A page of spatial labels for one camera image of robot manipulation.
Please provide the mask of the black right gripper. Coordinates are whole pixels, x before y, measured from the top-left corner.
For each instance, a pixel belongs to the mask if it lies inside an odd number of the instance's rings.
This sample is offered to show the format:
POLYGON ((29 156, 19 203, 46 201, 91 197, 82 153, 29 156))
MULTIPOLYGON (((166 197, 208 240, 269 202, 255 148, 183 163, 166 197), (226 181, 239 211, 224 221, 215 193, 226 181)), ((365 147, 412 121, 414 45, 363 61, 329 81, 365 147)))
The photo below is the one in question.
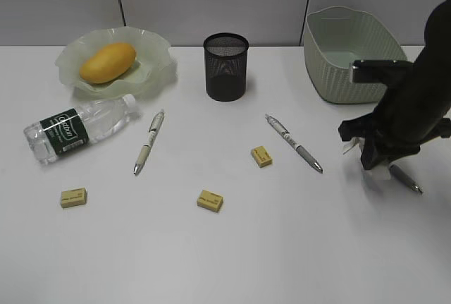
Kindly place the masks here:
POLYGON ((417 154, 422 144, 435 138, 450 137, 448 65, 436 59, 357 60, 350 70, 355 83, 386 86, 371 113, 343 121, 338 128, 343 142, 364 138, 364 170, 417 154))

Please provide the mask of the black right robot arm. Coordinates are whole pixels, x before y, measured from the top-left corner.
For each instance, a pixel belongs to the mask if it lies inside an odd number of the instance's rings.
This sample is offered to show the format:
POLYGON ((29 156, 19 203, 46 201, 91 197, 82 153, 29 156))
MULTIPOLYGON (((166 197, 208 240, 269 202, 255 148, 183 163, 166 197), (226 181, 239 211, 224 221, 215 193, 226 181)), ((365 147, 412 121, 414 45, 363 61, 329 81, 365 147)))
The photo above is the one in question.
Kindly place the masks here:
POLYGON ((428 17, 425 46, 413 62, 356 60, 352 83, 382 83, 386 91, 374 110, 343 121, 342 141, 363 139, 360 161, 366 170, 419 153, 421 145, 450 136, 450 0, 428 17))

